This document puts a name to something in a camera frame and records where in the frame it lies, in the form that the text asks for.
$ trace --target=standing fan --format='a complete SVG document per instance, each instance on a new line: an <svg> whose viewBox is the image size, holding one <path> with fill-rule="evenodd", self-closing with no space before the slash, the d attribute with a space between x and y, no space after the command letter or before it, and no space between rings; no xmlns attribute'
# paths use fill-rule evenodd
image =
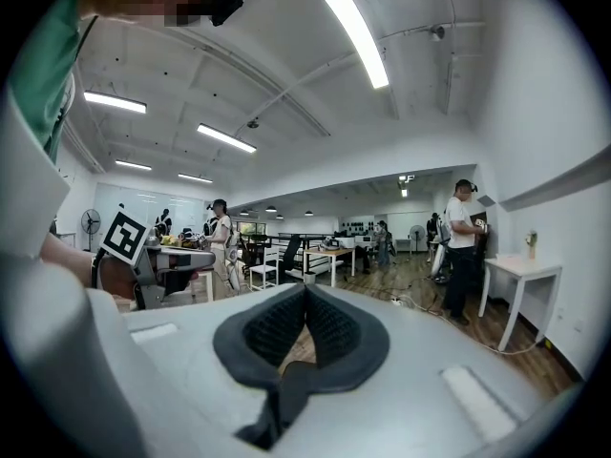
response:
<svg viewBox="0 0 611 458"><path fill-rule="evenodd" d="M424 227L422 227L421 225L414 225L410 229L410 239L414 239L416 241L416 253L418 252L418 241L424 239L425 236L426 232L424 230Z"/></svg>
<svg viewBox="0 0 611 458"><path fill-rule="evenodd" d="M85 211L83 217L80 219L80 226L83 228L83 231L87 233L89 236L89 249L88 251L92 252L92 238L94 234L99 230L99 213L94 209L89 209Z"/></svg>

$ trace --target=fluorescent light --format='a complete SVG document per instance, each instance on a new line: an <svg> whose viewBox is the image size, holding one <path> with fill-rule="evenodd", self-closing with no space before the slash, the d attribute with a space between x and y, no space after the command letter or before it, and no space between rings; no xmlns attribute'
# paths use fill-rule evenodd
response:
<svg viewBox="0 0 611 458"><path fill-rule="evenodd" d="M197 177L189 177L188 175L183 175L182 173L179 173L179 177L180 178L186 178L186 179L193 179L195 181L201 181L202 183L212 183L211 179L206 179L206 178L197 178Z"/></svg>
<svg viewBox="0 0 611 458"><path fill-rule="evenodd" d="M222 142L226 142L227 144L231 144L232 146L240 148L241 150L246 151L247 153L254 153L255 151L257 151L257 148L255 148L254 146L246 144L245 142L238 141L235 137L232 137L231 135L224 134L220 131L217 131L216 129L204 126L203 124L198 127L198 132L209 135L210 137L214 137L215 139L218 139Z"/></svg>
<svg viewBox="0 0 611 458"><path fill-rule="evenodd" d="M361 56L373 88L386 87L389 78L363 15L353 0L325 0L344 26L356 51Z"/></svg>
<svg viewBox="0 0 611 458"><path fill-rule="evenodd" d="M119 109L126 109L132 112L138 112L139 114L146 114L145 103L135 102L134 100L126 100L125 98L118 98L117 96L99 94L97 92L85 92L85 100L88 102L118 107Z"/></svg>
<svg viewBox="0 0 611 458"><path fill-rule="evenodd" d="M129 166L130 168L138 168L139 170L146 170L146 171L151 171L151 167L150 166L143 166L141 164L135 164L135 163L128 163L127 161L115 161L116 164L118 164L119 166Z"/></svg>

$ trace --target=window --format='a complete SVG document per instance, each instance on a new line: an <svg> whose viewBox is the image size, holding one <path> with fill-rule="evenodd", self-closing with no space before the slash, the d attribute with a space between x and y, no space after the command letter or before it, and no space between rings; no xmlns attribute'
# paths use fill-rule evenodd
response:
<svg viewBox="0 0 611 458"><path fill-rule="evenodd" d="M264 235L266 224L258 222L238 222L237 230L243 236L253 236L255 234Z"/></svg>

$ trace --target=green shirt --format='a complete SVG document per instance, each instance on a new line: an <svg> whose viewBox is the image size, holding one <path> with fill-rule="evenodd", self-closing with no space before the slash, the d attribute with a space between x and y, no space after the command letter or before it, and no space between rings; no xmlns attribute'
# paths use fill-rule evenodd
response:
<svg viewBox="0 0 611 458"><path fill-rule="evenodd" d="M55 127L66 82L76 60L78 0L56 0L32 31L9 75L15 100L53 162L61 136Z"/></svg>

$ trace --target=white t-shirt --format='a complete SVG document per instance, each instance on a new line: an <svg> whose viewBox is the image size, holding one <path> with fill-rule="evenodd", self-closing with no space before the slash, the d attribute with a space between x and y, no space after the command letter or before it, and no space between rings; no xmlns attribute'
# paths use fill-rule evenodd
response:
<svg viewBox="0 0 611 458"><path fill-rule="evenodd" d="M452 229L453 220L464 220L465 223L473 227L471 217L464 203L458 198L452 197L448 201L448 207L446 209L446 224L450 231L450 242L448 246L451 248L470 248L475 246L475 234L458 234Z"/></svg>
<svg viewBox="0 0 611 458"><path fill-rule="evenodd" d="M215 228L214 233L212 233L212 236L214 238L217 236L217 234L221 233L222 226L225 226L227 228L227 231L231 231L231 219L229 218L229 216L223 216L221 219L219 219L219 221L217 222L217 227ZM211 242L210 247L212 249L224 249L226 242L227 239L224 242Z"/></svg>

